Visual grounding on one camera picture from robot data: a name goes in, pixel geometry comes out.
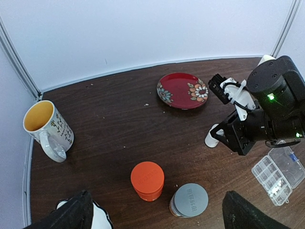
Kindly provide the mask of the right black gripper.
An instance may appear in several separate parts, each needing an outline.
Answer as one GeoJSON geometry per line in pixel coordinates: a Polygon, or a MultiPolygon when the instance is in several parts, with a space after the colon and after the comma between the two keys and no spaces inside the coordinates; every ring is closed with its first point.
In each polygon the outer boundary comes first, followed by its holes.
{"type": "Polygon", "coordinates": [[[258,141],[269,148],[294,146],[305,136],[305,81],[289,56],[258,65],[247,80],[258,108],[240,121],[231,113],[210,130],[212,138],[245,156],[258,141]]]}

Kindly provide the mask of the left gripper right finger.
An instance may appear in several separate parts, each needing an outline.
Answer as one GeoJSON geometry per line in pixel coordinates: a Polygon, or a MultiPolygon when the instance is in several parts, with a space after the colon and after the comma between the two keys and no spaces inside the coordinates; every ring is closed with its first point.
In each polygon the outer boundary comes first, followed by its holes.
{"type": "Polygon", "coordinates": [[[286,229],[286,225],[264,214],[235,191],[226,192],[222,202],[226,229],[286,229]]]}

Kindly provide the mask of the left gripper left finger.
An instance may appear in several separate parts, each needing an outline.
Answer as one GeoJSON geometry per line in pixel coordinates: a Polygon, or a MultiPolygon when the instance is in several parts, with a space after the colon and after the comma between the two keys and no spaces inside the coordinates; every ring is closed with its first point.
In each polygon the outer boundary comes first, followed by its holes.
{"type": "Polygon", "coordinates": [[[28,229],[90,229],[93,220],[93,201],[90,192],[83,190],[70,198],[50,215],[33,223],[28,229]]]}

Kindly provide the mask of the white pill bottle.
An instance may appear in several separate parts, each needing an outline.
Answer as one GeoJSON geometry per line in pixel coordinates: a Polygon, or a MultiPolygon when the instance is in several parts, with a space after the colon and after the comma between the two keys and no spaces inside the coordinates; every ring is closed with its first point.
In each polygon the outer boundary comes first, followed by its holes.
{"type": "Polygon", "coordinates": [[[211,133],[209,132],[204,140],[205,142],[205,145],[209,148],[215,148],[218,143],[219,143],[219,140],[215,139],[212,137],[211,133]]]}

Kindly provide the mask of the grey lid pill bottle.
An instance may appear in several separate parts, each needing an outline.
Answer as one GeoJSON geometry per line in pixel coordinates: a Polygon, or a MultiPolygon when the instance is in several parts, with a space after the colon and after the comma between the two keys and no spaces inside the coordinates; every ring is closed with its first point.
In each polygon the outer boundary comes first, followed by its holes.
{"type": "Polygon", "coordinates": [[[175,217],[192,218],[202,214],[208,206],[208,193],[201,185],[187,183],[173,195],[169,210],[175,217]]]}

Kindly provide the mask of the clear plastic pill organizer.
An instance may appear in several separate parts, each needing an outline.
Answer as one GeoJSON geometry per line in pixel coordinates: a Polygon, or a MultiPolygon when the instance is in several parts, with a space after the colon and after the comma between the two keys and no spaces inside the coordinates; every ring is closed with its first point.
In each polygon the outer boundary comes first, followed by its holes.
{"type": "Polygon", "coordinates": [[[305,168],[290,147],[273,148],[253,168],[252,174],[275,206],[288,203],[304,180],[305,168]]]}

